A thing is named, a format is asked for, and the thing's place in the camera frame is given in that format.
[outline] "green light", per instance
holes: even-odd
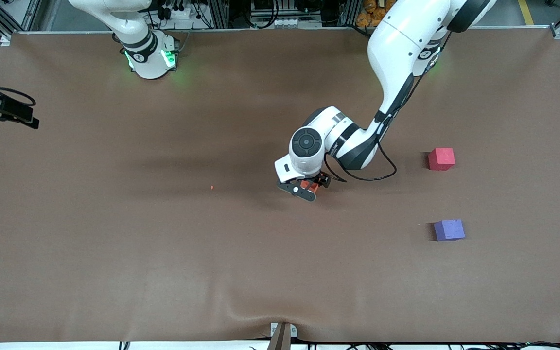
[[[165,60],[165,64],[168,67],[173,67],[174,66],[174,54],[171,52],[166,52],[166,51],[161,51],[161,55],[164,57]]]
[[[124,51],[124,55],[126,56],[126,59],[129,61],[129,67],[131,67],[131,69],[133,69],[133,62],[131,62],[131,58],[129,57],[129,53],[127,53],[127,51]]]

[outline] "red cube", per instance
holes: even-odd
[[[429,153],[429,169],[431,170],[449,170],[454,165],[453,148],[434,148]]]

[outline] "robot logo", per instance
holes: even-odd
[[[136,53],[136,54],[133,55],[133,59],[134,59],[136,62],[140,62],[140,63],[141,63],[141,62],[144,62],[144,61],[146,60],[146,57],[144,57],[144,55],[140,55],[139,53]]]
[[[429,51],[429,49],[423,50],[418,57],[420,57],[423,60],[426,60],[427,58],[431,57],[431,51]]]

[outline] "orange object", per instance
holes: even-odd
[[[356,19],[356,26],[358,27],[368,27],[371,25],[371,14],[370,13],[360,13]]]
[[[319,188],[318,184],[315,184],[314,182],[313,184],[310,184],[308,181],[304,180],[302,180],[299,186],[305,190],[311,191],[312,193],[317,193],[317,189]]]
[[[387,0],[386,1],[386,12],[390,11],[390,9],[395,4],[396,0]]]
[[[382,20],[384,16],[386,16],[386,9],[378,7],[378,9],[373,12],[373,22],[377,21],[377,24],[380,24],[379,21]]]
[[[377,1],[376,0],[364,0],[364,10],[367,13],[373,13],[377,9]]]

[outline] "cable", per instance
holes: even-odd
[[[338,18],[333,19],[333,20],[316,20],[314,19],[313,22],[317,22],[317,23],[333,23],[333,22],[337,22]]]
[[[276,5],[276,14],[274,15],[274,4]],[[247,9],[243,9],[242,10],[242,16],[243,19],[245,20],[245,22],[252,28],[255,29],[265,29],[268,28],[269,26],[271,26],[272,24],[274,24],[276,22],[276,20],[278,19],[278,15],[280,15],[280,3],[278,3],[278,0],[274,0],[274,2],[272,2],[271,4],[271,18],[269,18],[269,22],[267,22],[267,24],[265,24],[262,27],[257,26],[256,24],[253,24],[248,18],[247,18]]]
[[[146,12],[148,13],[149,20],[151,20],[151,28],[156,29],[155,28],[155,21],[153,20],[153,16],[151,15],[151,10],[146,9]]]
[[[359,176],[353,175],[352,173],[349,172],[349,170],[348,170],[347,168],[345,168],[345,166],[338,160],[338,158],[335,158],[335,157],[334,157],[334,159],[336,159],[336,162],[338,163],[338,165],[340,166],[340,168],[343,169],[343,171],[344,171],[347,175],[353,177],[353,178],[356,179],[356,180],[360,180],[360,181],[380,181],[380,180],[383,180],[383,179],[387,179],[387,178],[389,178],[389,177],[392,177],[392,176],[395,175],[396,172],[397,172],[396,165],[395,165],[395,163],[390,159],[390,157],[386,154],[386,152],[384,152],[384,149],[382,148],[382,144],[380,144],[379,140],[376,140],[376,142],[377,142],[377,148],[380,149],[380,152],[382,153],[382,155],[386,158],[386,160],[387,160],[387,161],[390,163],[390,165],[393,167],[393,171],[392,171],[391,173],[389,173],[388,175],[384,175],[384,176],[380,176],[380,177],[372,177],[372,178],[369,178],[369,179],[366,178],[366,179],[365,179],[364,177],[359,177]]]
[[[185,45],[187,44],[187,39],[189,39],[189,34],[192,33],[192,29],[193,29],[193,22],[192,22],[191,29],[189,29],[189,31],[187,31],[187,36],[185,37],[185,40],[183,40],[183,45],[178,47],[178,53],[182,53],[183,50],[185,49]]]
[[[323,162],[325,163],[325,168],[327,168],[327,171],[329,171],[330,173],[332,173],[332,175],[334,175],[335,177],[332,178],[332,180],[336,180],[336,181],[340,181],[340,182],[347,182],[347,180],[343,179],[342,177],[338,176],[336,173],[334,173],[334,170],[332,170],[330,168],[330,165],[327,164],[327,156],[329,155],[329,153],[325,153],[323,155]]]
[[[193,8],[196,9],[196,12],[200,15],[200,19],[202,20],[202,22],[207,27],[209,27],[209,29],[213,29],[213,26],[211,26],[211,23],[207,19],[207,16],[205,16],[204,11],[202,11],[202,7],[200,6],[200,2],[198,2],[198,0],[194,0],[194,1],[195,1],[195,4],[194,4],[194,2],[192,2]]]
[[[337,344],[337,345],[345,345],[346,343],[334,343],[334,342],[313,342],[313,341],[302,341],[301,339],[296,339],[294,344],[307,344],[307,346],[317,346],[321,344]],[[368,350],[393,350],[391,345],[395,343],[349,343],[349,347],[345,348],[345,350],[357,350],[358,346],[366,346]],[[400,343],[400,344],[413,344],[416,345],[417,343]],[[452,344],[449,343],[438,343],[441,345],[446,345],[449,350],[453,350],[451,347]],[[474,343],[474,347],[472,348],[465,348],[464,344],[460,343],[453,343],[456,346],[460,346],[462,350],[517,350],[517,349],[524,349],[529,346],[548,346],[552,348],[560,349],[560,343],[549,343],[545,341],[536,341],[535,343]]]
[[[2,93],[2,91],[7,91],[7,92],[15,93],[16,95],[20,95],[20,96],[22,96],[22,97],[24,97],[24,98],[27,98],[27,100],[29,100],[29,103],[18,101],[16,98],[13,98],[13,97],[11,97],[11,96],[9,96],[9,95],[6,95],[5,93]],[[7,88],[7,87],[0,87],[0,96],[12,98],[13,100],[18,101],[20,104],[23,104],[23,105],[25,105],[25,106],[29,106],[29,107],[36,106],[36,100],[34,100],[33,97],[31,97],[30,95],[27,95],[27,93],[18,91],[17,89]]]
[[[354,26],[353,24],[347,24],[345,27],[353,28],[365,37],[371,37],[371,34],[367,31],[367,27],[364,27],[364,30],[360,29],[358,26]]]

